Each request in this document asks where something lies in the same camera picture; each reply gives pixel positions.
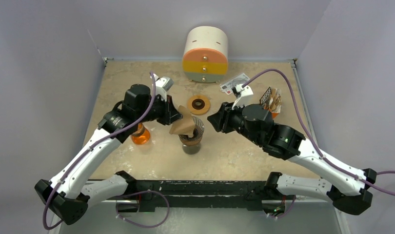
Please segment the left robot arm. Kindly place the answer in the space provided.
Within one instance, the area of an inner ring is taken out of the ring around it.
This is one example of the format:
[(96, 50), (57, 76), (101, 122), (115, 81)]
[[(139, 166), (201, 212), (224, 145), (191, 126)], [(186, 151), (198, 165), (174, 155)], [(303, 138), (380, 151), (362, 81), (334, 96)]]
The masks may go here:
[(122, 101), (115, 104), (99, 122), (87, 144), (72, 161), (50, 180), (40, 180), (35, 190), (44, 203), (44, 212), (52, 211), (68, 225), (77, 222), (88, 210), (106, 199), (152, 199), (152, 188), (140, 191), (136, 179), (120, 171), (106, 180), (87, 184), (99, 165), (117, 149), (143, 122), (157, 121), (170, 125), (182, 114), (167, 93), (169, 85), (132, 85)]

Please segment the light wooden ring coaster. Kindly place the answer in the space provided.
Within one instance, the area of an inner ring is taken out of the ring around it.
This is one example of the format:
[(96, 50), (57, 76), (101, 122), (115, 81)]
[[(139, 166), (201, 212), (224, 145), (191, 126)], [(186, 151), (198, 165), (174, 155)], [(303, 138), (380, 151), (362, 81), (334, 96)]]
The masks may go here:
[(211, 107), (210, 100), (205, 95), (194, 95), (187, 101), (187, 109), (191, 114), (200, 116), (206, 114)]

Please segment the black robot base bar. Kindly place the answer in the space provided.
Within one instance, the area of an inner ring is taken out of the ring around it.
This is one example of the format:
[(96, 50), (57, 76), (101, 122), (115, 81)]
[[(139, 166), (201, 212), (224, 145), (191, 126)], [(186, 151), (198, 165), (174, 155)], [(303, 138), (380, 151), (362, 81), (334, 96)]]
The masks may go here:
[(116, 200), (137, 200), (140, 212), (156, 208), (241, 208), (264, 211), (266, 200), (293, 200), (266, 181), (136, 180)]

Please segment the glass carafe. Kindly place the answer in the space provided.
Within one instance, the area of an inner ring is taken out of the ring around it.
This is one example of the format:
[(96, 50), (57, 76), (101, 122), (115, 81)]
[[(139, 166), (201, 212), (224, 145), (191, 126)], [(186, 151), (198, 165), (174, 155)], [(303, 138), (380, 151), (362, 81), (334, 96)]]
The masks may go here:
[(194, 155), (194, 154), (197, 154), (197, 153), (200, 151), (200, 149), (201, 149), (201, 144), (200, 144), (200, 143), (195, 144), (195, 145), (186, 145), (186, 144), (183, 144), (182, 149), (183, 149), (183, 151), (184, 151), (186, 154), (188, 154), (188, 155)]

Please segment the clear glass dripper cone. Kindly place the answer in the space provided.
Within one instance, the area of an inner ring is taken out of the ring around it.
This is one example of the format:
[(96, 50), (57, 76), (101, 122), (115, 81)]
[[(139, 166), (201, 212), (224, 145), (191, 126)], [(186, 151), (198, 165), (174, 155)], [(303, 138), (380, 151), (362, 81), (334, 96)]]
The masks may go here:
[(195, 145), (201, 142), (204, 133), (203, 121), (198, 117), (193, 117), (194, 130), (191, 136), (189, 135), (179, 135), (179, 139), (183, 144)]

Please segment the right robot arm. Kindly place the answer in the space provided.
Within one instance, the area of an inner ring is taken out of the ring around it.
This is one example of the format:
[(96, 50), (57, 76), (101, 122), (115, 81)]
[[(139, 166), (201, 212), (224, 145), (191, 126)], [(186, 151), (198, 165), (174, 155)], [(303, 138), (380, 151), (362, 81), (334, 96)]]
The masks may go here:
[(268, 197), (313, 197), (328, 201), (350, 215), (360, 215), (370, 208), (373, 195), (368, 189), (376, 180), (374, 170), (357, 169), (324, 152), (319, 153), (301, 132), (275, 123), (272, 114), (259, 104), (235, 109), (232, 106), (224, 102), (215, 114), (207, 117), (216, 132), (237, 132), (268, 155), (298, 164), (320, 177), (312, 179), (272, 172), (264, 186)]

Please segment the brown paper coffee filter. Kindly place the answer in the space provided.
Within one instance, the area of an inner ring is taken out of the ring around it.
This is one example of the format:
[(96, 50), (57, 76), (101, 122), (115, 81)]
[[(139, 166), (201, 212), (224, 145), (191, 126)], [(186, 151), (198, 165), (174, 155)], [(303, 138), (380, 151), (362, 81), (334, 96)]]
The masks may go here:
[(188, 137), (192, 137), (195, 129), (195, 123), (192, 114), (186, 107), (182, 105), (178, 107), (178, 111), (183, 117), (172, 124), (169, 134), (187, 135)]

